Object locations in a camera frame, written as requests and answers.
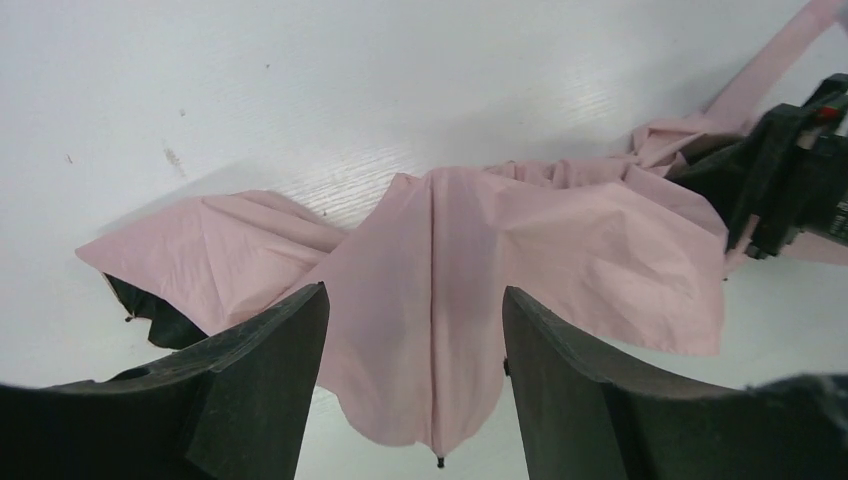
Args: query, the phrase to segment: white surface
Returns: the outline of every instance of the white surface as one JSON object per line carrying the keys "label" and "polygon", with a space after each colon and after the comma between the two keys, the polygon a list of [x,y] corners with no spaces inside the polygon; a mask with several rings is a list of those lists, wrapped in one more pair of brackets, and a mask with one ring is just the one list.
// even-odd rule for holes
{"label": "white surface", "polygon": [[[0,0],[0,380],[102,380],[166,353],[73,256],[150,202],[275,188],[352,226],[396,171],[620,151],[708,102],[803,3]],[[829,32],[769,103],[848,70],[845,46]],[[627,348],[731,386],[848,370],[846,279],[748,265],[722,356]],[[298,478],[526,478],[508,389],[447,463],[371,445],[319,390]]]}

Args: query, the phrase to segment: pink cloth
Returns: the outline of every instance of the pink cloth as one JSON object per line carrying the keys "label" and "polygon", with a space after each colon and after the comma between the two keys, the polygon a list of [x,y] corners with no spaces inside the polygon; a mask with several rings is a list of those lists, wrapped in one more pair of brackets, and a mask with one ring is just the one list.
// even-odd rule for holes
{"label": "pink cloth", "polygon": [[[271,192],[187,199],[77,254],[209,335],[325,282],[319,384],[366,437],[445,456],[500,396],[507,285],[594,335],[718,352],[722,280],[738,257],[725,258],[709,203],[662,177],[704,135],[744,134],[759,99],[842,4],[810,2],[705,113],[636,130],[628,155],[398,175],[349,233]],[[848,258],[827,242],[810,254],[816,239],[806,237],[793,254]]]}

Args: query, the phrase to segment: black fabric lining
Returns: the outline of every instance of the black fabric lining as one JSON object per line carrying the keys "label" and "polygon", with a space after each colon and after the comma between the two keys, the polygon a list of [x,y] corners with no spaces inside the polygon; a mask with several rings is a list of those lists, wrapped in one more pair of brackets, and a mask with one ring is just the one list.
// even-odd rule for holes
{"label": "black fabric lining", "polygon": [[162,348],[181,350],[207,338],[202,330],[170,303],[111,275],[105,275],[130,317],[152,322],[147,339]]}

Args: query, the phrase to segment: scratch mark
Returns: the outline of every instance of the scratch mark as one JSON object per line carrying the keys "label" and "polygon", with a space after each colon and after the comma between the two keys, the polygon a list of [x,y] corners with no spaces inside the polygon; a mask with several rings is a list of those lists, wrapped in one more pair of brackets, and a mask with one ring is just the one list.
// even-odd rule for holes
{"label": "scratch mark", "polygon": [[183,170],[183,162],[182,160],[180,160],[180,157],[178,157],[173,150],[167,147],[165,147],[164,152],[165,159],[168,160],[168,163],[170,163],[174,168],[177,169],[181,177],[186,178],[185,170]]}

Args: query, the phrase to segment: pink strap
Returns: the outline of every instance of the pink strap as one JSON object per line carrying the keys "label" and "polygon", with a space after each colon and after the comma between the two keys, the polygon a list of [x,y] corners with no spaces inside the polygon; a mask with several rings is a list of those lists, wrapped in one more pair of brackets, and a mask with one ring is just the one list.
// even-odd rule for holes
{"label": "pink strap", "polygon": [[811,43],[837,20],[848,29],[846,6],[846,0],[811,0],[724,88],[706,117],[728,131],[742,130],[766,93]]}

